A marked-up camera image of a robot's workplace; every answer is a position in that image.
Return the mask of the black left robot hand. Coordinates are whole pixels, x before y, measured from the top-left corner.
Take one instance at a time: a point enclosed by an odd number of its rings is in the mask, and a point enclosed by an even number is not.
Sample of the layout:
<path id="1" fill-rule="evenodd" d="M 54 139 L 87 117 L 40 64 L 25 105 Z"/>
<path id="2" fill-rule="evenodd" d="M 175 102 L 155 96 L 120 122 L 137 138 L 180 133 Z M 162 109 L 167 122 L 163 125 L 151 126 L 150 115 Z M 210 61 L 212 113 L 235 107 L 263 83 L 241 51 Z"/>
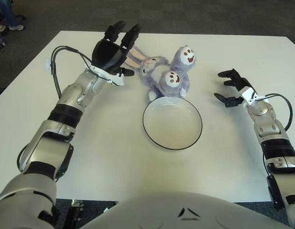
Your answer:
<path id="1" fill-rule="evenodd" d="M 125 21 L 118 21 L 107 28 L 104 38 L 96 44 L 93 50 L 92 66 L 109 74 L 124 72 L 121 65 L 126 60 L 126 56 L 134 46 L 141 30 L 141 26 L 136 24 L 124 35 L 121 44 L 117 45 L 115 41 L 125 25 Z"/>

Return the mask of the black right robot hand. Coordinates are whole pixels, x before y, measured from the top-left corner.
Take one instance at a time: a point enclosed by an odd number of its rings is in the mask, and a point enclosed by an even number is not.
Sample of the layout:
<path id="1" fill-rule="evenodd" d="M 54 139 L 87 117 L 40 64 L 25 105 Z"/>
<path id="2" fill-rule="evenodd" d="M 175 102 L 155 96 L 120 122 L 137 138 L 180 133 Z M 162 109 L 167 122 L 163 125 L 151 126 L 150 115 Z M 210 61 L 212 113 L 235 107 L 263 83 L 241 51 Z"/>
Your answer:
<path id="1" fill-rule="evenodd" d="M 221 78 L 230 78 L 228 81 L 224 81 L 223 84 L 225 86 L 233 86 L 237 89 L 240 96 L 237 97 L 224 97 L 219 93 L 214 93 L 214 96 L 224 103 L 225 107 L 235 107 L 241 104 L 243 101 L 250 101 L 253 99 L 255 90 L 252 85 L 248 82 L 246 78 L 243 78 L 239 75 L 239 73 L 235 70 L 228 70 L 224 72 L 218 73 L 218 76 Z"/>

